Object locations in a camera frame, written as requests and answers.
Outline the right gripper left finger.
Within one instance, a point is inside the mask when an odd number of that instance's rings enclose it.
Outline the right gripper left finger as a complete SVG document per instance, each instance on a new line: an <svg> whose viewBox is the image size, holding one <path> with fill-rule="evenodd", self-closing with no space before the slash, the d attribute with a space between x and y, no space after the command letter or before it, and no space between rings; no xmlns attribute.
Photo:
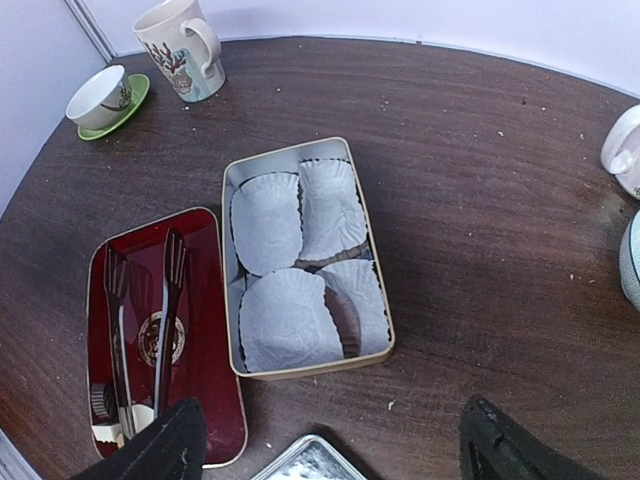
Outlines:
<svg viewBox="0 0 640 480"><path fill-rule="evenodd" d="M200 402L183 399L76 479L200 479L207 429Z"/></svg>

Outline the beige illustrated tin lid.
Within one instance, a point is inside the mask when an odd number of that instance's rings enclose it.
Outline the beige illustrated tin lid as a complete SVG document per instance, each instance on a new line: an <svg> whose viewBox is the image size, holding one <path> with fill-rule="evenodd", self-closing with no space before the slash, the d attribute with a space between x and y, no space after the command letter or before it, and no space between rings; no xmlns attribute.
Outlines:
<svg viewBox="0 0 640 480"><path fill-rule="evenodd" d="M252 480L366 480L327 440L317 434L298 438Z"/></svg>

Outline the black tongs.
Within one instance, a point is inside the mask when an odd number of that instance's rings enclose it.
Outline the black tongs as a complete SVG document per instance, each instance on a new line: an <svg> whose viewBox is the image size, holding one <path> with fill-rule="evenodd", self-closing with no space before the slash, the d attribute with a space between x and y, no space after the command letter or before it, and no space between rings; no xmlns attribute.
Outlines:
<svg viewBox="0 0 640 480"><path fill-rule="evenodd" d="M163 413L169 402L175 320L185 281L187 246L181 232L167 231L163 254L162 308L156 326L152 325L153 296L151 273L140 263L129 260L112 244L106 245L104 289L109 312L109 334L115 399L125 441L135 435L132 392L128 368L124 303L129 300L138 326L146 325L155 339L153 410Z"/></svg>

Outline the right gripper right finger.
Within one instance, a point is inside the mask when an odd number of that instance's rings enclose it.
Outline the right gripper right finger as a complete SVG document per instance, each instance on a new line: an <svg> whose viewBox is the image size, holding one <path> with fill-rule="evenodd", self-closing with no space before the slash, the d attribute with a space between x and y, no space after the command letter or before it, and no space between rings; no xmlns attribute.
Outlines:
<svg viewBox="0 0 640 480"><path fill-rule="evenodd" d="M548 447L481 395L467 401L459 423L463 479L600 479Z"/></svg>

